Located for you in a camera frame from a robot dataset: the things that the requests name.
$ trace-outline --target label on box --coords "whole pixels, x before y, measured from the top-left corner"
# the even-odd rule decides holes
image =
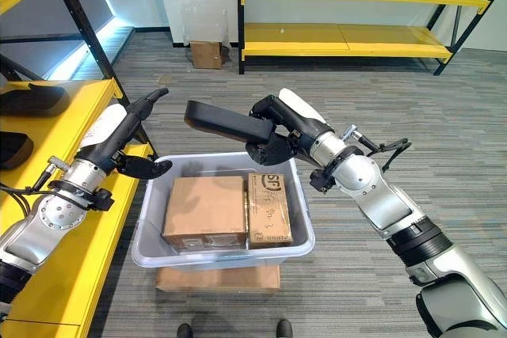
[[[186,249],[204,249],[203,240],[198,237],[183,237],[181,243]]]
[[[236,234],[207,235],[209,244],[212,247],[226,247],[228,245],[239,245]]]
[[[284,176],[250,173],[248,198],[251,246],[292,242]]]

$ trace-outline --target cardboard box on floor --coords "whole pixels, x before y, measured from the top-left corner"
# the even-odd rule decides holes
[[[209,41],[190,41],[193,67],[222,69],[222,44]]]
[[[155,285],[159,290],[196,293],[267,293],[280,290],[280,266],[180,271],[159,268]]]
[[[243,177],[174,180],[162,236],[177,250],[244,249]]]
[[[249,173],[248,230],[251,249],[292,243],[283,175]]]

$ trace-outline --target cardboard box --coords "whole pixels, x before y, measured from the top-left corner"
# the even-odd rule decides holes
[[[177,250],[244,249],[242,177],[174,180],[163,237]]]
[[[190,41],[193,67],[222,69],[222,44],[209,41]]]
[[[165,292],[267,293],[280,290],[280,266],[179,271],[159,268],[156,287]]]
[[[248,227],[252,249],[292,243],[283,175],[249,173]]]

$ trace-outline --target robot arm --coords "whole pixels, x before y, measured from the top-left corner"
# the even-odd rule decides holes
[[[126,109],[118,104],[110,106],[89,129],[71,165],[52,157],[33,187],[25,190],[2,187],[20,195],[41,196],[26,218],[0,236],[0,324],[16,295],[62,238],[82,223],[87,211],[107,211],[112,206],[111,192],[99,186],[114,169],[143,179],[161,176],[169,170],[170,161],[153,163],[121,151],[141,121],[150,115],[153,104],[167,93],[167,89],[156,90]],[[63,175],[49,183],[51,191],[41,192],[56,169],[61,169]]]
[[[296,157],[317,166],[311,184],[321,192],[336,185],[352,197],[403,261],[412,283],[422,288],[416,304],[431,336],[507,335],[507,300],[501,290],[405,192],[385,181],[375,161],[346,144],[353,137],[370,150],[379,149],[356,126],[337,136],[322,116],[288,89],[257,102],[250,116],[190,101],[185,121],[245,142],[249,155],[260,164]],[[283,125],[288,135],[276,134],[277,125]],[[400,152],[408,144],[400,141],[393,149]]]

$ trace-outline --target white plastic bin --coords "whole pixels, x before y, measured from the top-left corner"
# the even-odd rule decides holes
[[[175,267],[186,271],[256,267],[280,264],[288,257],[309,253],[315,235],[299,182],[294,160],[274,166],[253,161],[246,152],[230,154],[183,154],[165,156],[173,167],[163,176],[148,181],[143,208],[135,231],[132,259],[140,267]],[[244,176],[248,173],[280,173],[285,175],[288,210],[293,242],[286,247],[178,253],[163,238],[162,227],[173,181],[177,177]]]

